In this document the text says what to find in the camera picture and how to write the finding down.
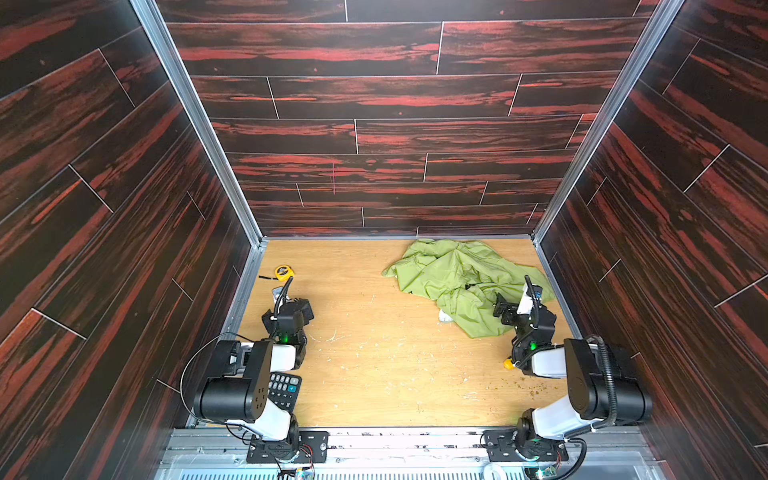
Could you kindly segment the green jacket with printed lining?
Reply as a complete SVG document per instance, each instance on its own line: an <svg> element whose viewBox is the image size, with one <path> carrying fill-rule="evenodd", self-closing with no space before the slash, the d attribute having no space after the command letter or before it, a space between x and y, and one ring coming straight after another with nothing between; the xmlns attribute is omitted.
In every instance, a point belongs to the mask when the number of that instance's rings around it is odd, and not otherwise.
<svg viewBox="0 0 768 480"><path fill-rule="evenodd" d="M382 275L394 278L402 292L434 301L471 338L509 330L493 315L496 296L518 302L526 277L543 288L543 302L555 299L540 270L515 264L480 241L417 240Z"/></svg>

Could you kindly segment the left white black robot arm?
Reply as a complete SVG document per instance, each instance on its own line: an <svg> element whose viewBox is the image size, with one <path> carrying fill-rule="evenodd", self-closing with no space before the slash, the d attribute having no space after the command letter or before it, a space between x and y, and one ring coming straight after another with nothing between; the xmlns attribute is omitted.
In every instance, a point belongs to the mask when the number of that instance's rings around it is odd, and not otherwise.
<svg viewBox="0 0 768 480"><path fill-rule="evenodd" d="M305 360L305 327L313 319L307 299L279 300L262 316L267 338L217 341L192 397L193 414L208 423L243 428L257 455L282 462L297 457L299 427L291 404L298 385L289 373Z"/></svg>

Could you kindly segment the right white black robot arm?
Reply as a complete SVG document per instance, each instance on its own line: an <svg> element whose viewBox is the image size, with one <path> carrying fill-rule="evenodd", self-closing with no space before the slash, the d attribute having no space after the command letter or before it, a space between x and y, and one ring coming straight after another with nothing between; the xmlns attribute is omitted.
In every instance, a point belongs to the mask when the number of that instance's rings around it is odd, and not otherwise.
<svg viewBox="0 0 768 480"><path fill-rule="evenodd" d="M498 294L493 315L515 331L504 365L527 376L564 379L567 393L546 407L526 410L512 433L493 440L491 458L514 452L528 461L566 460L570 439L651 417L652 398L626 353L597 335L554 344L556 315L541 303L539 293L526 291L517 303Z"/></svg>

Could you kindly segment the yellow tape measure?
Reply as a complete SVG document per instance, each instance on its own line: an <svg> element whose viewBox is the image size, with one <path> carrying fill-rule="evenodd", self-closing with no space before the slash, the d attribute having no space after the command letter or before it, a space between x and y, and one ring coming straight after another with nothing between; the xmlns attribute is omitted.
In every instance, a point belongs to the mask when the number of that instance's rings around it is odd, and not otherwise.
<svg viewBox="0 0 768 480"><path fill-rule="evenodd" d="M271 275L259 275L260 279L285 282L295 276L294 270L289 265L279 265Z"/></svg>

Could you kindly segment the black calculator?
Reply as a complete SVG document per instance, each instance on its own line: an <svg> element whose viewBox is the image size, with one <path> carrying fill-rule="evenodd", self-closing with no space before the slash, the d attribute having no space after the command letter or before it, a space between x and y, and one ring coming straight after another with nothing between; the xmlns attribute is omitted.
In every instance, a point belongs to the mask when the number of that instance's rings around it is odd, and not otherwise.
<svg viewBox="0 0 768 480"><path fill-rule="evenodd" d="M302 378L285 372L273 372L268 383L268 399L278 408L293 413L298 402Z"/></svg>

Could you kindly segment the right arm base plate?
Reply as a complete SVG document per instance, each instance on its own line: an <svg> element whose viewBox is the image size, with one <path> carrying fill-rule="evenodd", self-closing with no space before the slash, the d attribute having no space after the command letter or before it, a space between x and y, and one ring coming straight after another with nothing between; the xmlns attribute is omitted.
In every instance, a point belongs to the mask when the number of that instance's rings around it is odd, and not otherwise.
<svg viewBox="0 0 768 480"><path fill-rule="evenodd" d="M491 462L556 463L567 461L565 443L533 433L512 430L486 430L480 438Z"/></svg>

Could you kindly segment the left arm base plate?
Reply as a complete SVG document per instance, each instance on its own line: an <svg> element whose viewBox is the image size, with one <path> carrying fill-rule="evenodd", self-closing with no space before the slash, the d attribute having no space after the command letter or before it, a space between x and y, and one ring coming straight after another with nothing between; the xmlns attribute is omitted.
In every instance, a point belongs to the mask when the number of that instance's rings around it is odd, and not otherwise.
<svg viewBox="0 0 768 480"><path fill-rule="evenodd" d="M251 440L248 464L322 464L327 460L330 433L322 430L299 430L289 433L285 440Z"/></svg>

